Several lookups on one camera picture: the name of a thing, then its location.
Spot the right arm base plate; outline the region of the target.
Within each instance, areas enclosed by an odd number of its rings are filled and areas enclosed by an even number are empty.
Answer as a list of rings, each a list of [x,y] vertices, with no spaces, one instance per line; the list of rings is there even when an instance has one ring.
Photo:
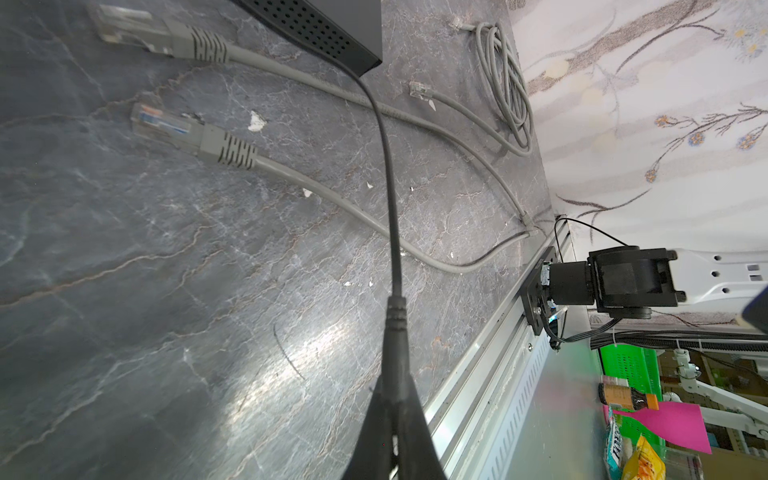
[[[524,279],[519,296],[524,316],[535,336],[539,336],[545,325],[557,317],[557,304],[549,293],[549,266],[556,262],[556,250],[546,247],[532,264],[533,268]]]

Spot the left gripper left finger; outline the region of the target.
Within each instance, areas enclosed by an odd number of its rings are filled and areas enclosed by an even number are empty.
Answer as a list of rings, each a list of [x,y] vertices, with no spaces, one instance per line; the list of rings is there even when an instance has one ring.
[[[378,379],[342,479],[386,480],[394,465],[392,415],[382,393],[382,380]]]

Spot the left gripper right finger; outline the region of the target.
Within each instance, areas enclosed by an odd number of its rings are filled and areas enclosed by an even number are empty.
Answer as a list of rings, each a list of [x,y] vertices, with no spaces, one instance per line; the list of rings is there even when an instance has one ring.
[[[406,386],[406,397],[396,406],[398,478],[446,480],[412,377]]]

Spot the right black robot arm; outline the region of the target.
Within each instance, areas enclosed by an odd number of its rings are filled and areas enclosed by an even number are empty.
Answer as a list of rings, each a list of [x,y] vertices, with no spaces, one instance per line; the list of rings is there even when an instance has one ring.
[[[541,274],[558,306],[594,306],[612,319],[648,319],[654,308],[725,304],[741,322],[767,333],[767,253],[620,246]]]

